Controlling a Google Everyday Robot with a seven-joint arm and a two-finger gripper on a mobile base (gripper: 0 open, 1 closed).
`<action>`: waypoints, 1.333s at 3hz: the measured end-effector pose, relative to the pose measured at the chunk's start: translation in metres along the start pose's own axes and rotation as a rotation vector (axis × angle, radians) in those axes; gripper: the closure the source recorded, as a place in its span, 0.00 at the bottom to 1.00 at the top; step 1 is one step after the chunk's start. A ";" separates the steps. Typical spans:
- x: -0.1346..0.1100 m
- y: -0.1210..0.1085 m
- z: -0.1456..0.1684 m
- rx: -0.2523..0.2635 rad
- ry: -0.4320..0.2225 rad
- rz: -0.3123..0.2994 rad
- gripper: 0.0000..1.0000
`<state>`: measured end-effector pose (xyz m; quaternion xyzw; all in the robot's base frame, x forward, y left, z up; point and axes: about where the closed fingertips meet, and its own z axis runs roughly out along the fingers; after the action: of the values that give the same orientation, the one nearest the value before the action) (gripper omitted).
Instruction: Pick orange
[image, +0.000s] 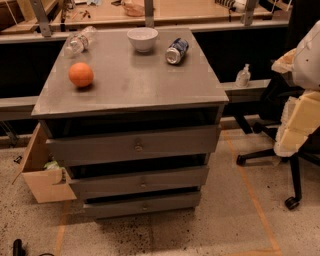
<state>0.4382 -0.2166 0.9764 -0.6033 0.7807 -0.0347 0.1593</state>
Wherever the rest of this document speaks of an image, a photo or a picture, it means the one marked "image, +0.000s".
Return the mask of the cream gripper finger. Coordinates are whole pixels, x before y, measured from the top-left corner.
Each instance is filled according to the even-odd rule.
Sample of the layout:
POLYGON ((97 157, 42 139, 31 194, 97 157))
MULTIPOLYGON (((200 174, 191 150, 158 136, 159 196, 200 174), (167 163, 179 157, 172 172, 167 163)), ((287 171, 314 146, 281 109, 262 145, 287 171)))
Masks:
POLYGON ((291 49, 279 59, 277 59, 271 66, 271 69, 278 73, 291 72, 293 70, 293 62, 296 49, 291 49))

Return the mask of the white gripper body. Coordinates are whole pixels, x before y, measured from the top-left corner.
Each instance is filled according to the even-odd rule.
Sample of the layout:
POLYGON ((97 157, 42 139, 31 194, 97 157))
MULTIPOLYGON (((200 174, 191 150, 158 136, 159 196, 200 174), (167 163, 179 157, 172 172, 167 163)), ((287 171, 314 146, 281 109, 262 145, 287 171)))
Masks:
POLYGON ((274 152, 280 157, 292 156, 319 126, 319 91, 307 90, 299 98, 289 97, 282 112, 274 152))

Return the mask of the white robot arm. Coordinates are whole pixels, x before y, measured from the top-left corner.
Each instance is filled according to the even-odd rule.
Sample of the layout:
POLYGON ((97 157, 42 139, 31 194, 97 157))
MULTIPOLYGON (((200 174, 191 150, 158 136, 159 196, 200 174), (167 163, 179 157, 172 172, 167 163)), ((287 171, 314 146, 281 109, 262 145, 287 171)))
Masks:
POLYGON ((304 89, 298 98, 285 103, 274 151, 278 156, 297 153, 308 137, 320 127, 320 21, 298 46, 272 65, 278 73, 292 73, 293 83, 304 89))

